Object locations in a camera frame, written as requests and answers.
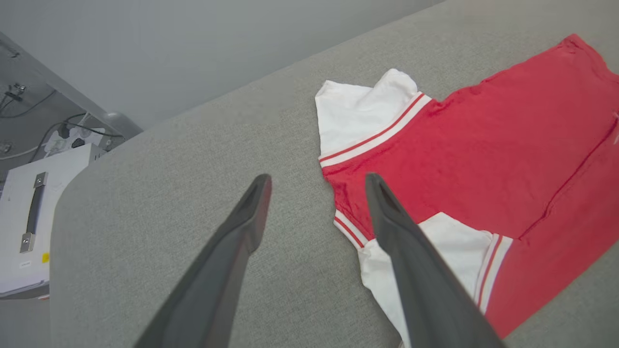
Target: red shirt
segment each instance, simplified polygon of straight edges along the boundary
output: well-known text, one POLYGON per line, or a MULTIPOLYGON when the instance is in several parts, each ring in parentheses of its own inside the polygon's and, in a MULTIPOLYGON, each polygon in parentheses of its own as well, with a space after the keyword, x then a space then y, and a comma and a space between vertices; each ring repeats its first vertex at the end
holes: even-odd
POLYGON ((476 301, 505 337, 619 238, 618 110, 619 76, 576 35, 442 102, 417 93, 374 136, 321 156, 336 222, 359 247, 374 239, 376 172, 414 221, 444 212, 497 234, 476 301))

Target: electrical cable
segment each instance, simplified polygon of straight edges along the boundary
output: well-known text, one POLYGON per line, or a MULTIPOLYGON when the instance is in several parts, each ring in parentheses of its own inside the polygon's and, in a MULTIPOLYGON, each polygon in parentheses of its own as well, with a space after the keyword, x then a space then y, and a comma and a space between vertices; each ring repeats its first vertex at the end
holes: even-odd
MULTIPOLYGON (((28 110, 22 112, 22 113, 18 113, 17 115, 12 115, 12 116, 0 116, 0 118, 17 118, 17 117, 21 117, 24 115, 27 115, 28 113, 30 113, 34 108, 36 108, 37 106, 39 106, 41 103, 43 103, 45 100, 49 99, 52 95, 54 95, 56 93, 56 90, 53 90, 50 94, 47 95, 47 97, 39 100, 38 103, 32 105, 28 110)), ((2 107, 2 109, 4 109, 5 107, 7 107, 8 104, 10 104, 11 102, 8 102, 6 105, 4 105, 2 107)))
POLYGON ((6 100, 7 97, 8 95, 5 94, 4 97, 2 98, 2 101, 0 102, 0 113, 2 112, 2 109, 3 109, 2 104, 4 104, 4 101, 6 100))
POLYGON ((58 123, 54 123, 52 124, 46 131, 45 134, 43 135, 43 137, 41 138, 41 141, 39 142, 39 145, 37 145, 37 147, 34 150, 34 154, 32 154, 32 157, 30 158, 30 160, 28 161, 28 163, 32 163, 32 161, 34 161, 35 157, 37 156, 38 151, 41 149, 41 146, 43 146, 43 142, 45 141, 45 138, 47 138, 47 135, 50 133, 50 131, 52 129, 54 129, 54 127, 59 126, 60 124, 71 124, 73 126, 77 126, 80 128, 84 128, 84 129, 88 129, 89 131, 93 132, 93 133, 97 133, 97 134, 101 134, 102 136, 108 136, 108 137, 122 137, 122 135, 120 134, 108 134, 108 133, 102 133, 99 131, 96 131, 92 128, 88 128, 85 126, 82 126, 81 124, 77 124, 77 123, 71 123, 71 122, 67 122, 67 121, 63 121, 63 122, 58 122, 58 123))
POLYGON ((4 104, 4 105, 0 104, 0 105, 1 105, 1 106, 0 106, 0 115, 2 114, 2 112, 4 111, 4 109, 6 109, 6 107, 8 107, 8 106, 9 106, 12 102, 14 102, 14 101, 15 101, 15 99, 11 99, 11 100, 9 100, 9 102, 8 102, 8 103, 6 103, 6 104, 4 104))
POLYGON ((2 160, 10 160, 10 159, 14 159, 14 158, 16 158, 16 157, 20 157, 20 156, 23 156, 23 155, 27 155, 27 154, 29 154, 29 153, 33 152, 33 151, 34 151, 34 150, 36 150, 36 149, 37 149, 37 146, 33 147, 33 148, 32 148, 32 149, 30 149, 30 150, 26 150, 26 151, 24 151, 24 152, 20 152, 20 153, 18 153, 18 154, 14 154, 14 155, 6 156, 6 157, 0 157, 0 161, 2 161, 2 160))
POLYGON ((123 136, 122 136, 122 135, 120 135, 120 134, 108 134, 108 133, 101 133, 100 131, 96 131, 96 130, 94 130, 94 129, 92 129, 92 128, 85 127, 85 126, 83 126, 83 125, 81 125, 81 124, 78 124, 78 123, 71 123, 71 122, 67 122, 67 121, 65 121, 65 122, 63 122, 63 123, 66 123, 66 124, 71 124, 72 126, 76 126, 76 127, 80 127, 80 128, 84 128, 84 129, 88 129, 89 131, 91 131, 91 132, 93 132, 93 133, 101 134, 102 136, 108 136, 108 137, 123 137, 123 136))

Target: red stripe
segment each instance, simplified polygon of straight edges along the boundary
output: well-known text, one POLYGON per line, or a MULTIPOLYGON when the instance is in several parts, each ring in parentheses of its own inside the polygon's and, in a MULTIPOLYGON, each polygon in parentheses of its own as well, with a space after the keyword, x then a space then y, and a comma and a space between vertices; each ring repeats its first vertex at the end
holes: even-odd
POLYGON ((486 285, 486 278, 488 278, 488 273, 490 272, 490 267, 492 267, 492 261, 495 259, 496 251, 503 240, 503 236, 499 236, 499 240, 495 244, 495 248, 492 250, 492 255, 490 256, 490 261, 488 262, 488 266, 486 267, 486 272, 483 274, 482 287, 479 290, 479 299, 477 300, 477 306, 480 307, 482 304, 482 296, 483 296, 483 287, 486 285))
POLYGON ((337 216, 335 217, 335 221, 340 224, 346 231, 348 231, 348 233, 352 236, 352 238, 357 241, 357 243, 359 244, 360 247, 363 248, 363 243, 361 243, 361 241, 359 240, 359 238, 357 238, 357 236, 352 233, 352 231, 350 230, 350 228, 348 228, 348 226, 346 226, 345 223, 343 223, 337 216))
POLYGON ((322 161, 324 161, 324 160, 332 159, 332 158, 333 158, 333 157, 335 157, 335 156, 339 156, 339 155, 341 155, 341 154, 343 154, 343 153, 345 153, 345 152, 348 152, 348 151, 350 151, 350 150, 354 150, 354 149, 356 149, 357 147, 360 147, 361 145, 366 144, 367 142, 370 142, 370 141, 372 141, 372 140, 376 139, 377 137, 380 137, 381 135, 385 134, 388 130, 390 130, 391 128, 395 127, 395 126, 396 126, 396 124, 397 124, 397 123, 398 123, 398 122, 399 122, 402 118, 404 118, 404 116, 406 116, 406 114, 408 114, 408 113, 409 113, 410 109, 412 109, 412 108, 415 106, 415 104, 417 104, 417 102, 418 102, 418 101, 419 101, 419 100, 420 100, 423 96, 424 96, 424 94, 423 94, 423 93, 422 93, 422 94, 420 94, 420 95, 419 95, 419 97, 417 97, 417 99, 415 99, 415 101, 413 102, 413 104, 410 104, 410 106, 409 106, 406 110, 404 110, 404 112, 403 112, 402 116, 398 117, 398 119, 397 119, 395 122, 393 122, 393 124, 391 124, 391 125, 390 125, 387 129, 385 129, 384 131, 382 131, 382 132, 378 133, 377 135, 375 135, 375 136, 373 136, 373 137, 371 137, 371 138, 368 138, 368 139, 366 139, 366 140, 364 140, 364 141, 360 142, 360 143, 359 143, 359 144, 357 144, 357 145, 351 146, 351 147, 349 147, 348 149, 342 150, 342 151, 340 151, 340 152, 338 152, 338 153, 335 153, 335 154, 329 155, 329 156, 327 156, 327 157, 325 157, 325 158, 323 158, 323 159, 320 159, 320 160, 318 160, 318 162, 322 162, 322 161))

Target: gray wall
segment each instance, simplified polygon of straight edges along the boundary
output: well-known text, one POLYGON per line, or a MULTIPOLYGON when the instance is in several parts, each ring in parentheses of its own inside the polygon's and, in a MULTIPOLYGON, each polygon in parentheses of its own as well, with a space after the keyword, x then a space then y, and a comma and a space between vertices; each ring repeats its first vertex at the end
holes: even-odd
POLYGON ((148 128, 439 1, 0 0, 0 32, 148 128))

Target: clothing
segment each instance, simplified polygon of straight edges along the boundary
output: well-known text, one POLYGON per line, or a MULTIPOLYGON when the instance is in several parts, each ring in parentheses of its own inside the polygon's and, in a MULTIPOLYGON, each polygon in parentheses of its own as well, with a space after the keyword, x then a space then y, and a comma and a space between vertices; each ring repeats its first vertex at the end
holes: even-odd
POLYGON ((392 69, 373 89, 327 81, 316 106, 334 223, 407 346, 366 173, 384 178, 500 337, 619 238, 619 76, 577 35, 443 102, 392 69))

